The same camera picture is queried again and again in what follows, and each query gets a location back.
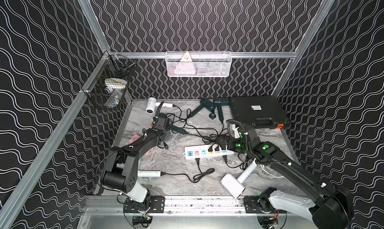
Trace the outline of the white multicolour power strip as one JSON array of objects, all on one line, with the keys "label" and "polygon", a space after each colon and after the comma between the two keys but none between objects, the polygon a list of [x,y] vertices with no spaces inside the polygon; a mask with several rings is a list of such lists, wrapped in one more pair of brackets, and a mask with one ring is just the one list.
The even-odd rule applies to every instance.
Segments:
[{"label": "white multicolour power strip", "polygon": [[185,147],[184,157],[186,160],[194,160],[196,158],[214,158],[232,156],[234,154],[233,151],[222,149],[217,144],[205,144]]}]

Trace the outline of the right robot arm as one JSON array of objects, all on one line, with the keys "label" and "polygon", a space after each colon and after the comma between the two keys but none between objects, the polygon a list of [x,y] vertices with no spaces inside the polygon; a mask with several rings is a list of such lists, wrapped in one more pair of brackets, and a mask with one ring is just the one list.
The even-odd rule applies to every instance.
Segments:
[{"label": "right robot arm", "polygon": [[244,181],[258,166],[267,166],[297,186],[306,197],[288,195],[269,187],[255,202],[245,202],[248,207],[256,206],[262,212],[285,211],[313,222],[319,229],[345,229],[354,216],[353,197],[344,186],[335,186],[322,180],[289,158],[273,143],[260,141],[252,126],[239,121],[228,120],[229,137],[234,149],[246,154],[248,167],[235,178],[226,174],[221,183],[234,197],[245,190]]}]

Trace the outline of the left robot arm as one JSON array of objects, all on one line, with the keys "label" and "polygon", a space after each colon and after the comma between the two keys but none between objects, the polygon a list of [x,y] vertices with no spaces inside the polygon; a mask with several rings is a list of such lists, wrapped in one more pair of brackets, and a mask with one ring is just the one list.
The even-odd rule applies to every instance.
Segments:
[{"label": "left robot arm", "polygon": [[160,113],[154,117],[152,127],[144,129],[139,139],[123,147],[113,147],[105,160],[101,186],[121,192],[132,201],[146,205],[149,192],[137,182],[139,160],[150,149],[165,141],[171,124],[172,120]]}]

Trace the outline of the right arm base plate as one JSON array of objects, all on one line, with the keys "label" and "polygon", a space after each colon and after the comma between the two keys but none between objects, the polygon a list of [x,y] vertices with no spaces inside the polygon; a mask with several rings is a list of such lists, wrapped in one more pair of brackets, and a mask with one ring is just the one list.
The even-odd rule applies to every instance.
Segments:
[{"label": "right arm base plate", "polygon": [[247,214],[278,214],[269,199],[259,196],[245,196],[243,198],[244,208]]}]

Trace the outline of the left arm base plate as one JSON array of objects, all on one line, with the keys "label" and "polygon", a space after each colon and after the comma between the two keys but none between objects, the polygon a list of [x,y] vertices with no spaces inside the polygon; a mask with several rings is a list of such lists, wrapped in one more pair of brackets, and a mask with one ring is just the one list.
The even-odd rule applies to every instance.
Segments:
[{"label": "left arm base plate", "polygon": [[165,197],[162,196],[148,196],[142,203],[139,203],[128,198],[124,202],[123,211],[128,214],[161,214],[164,212],[165,200]]}]

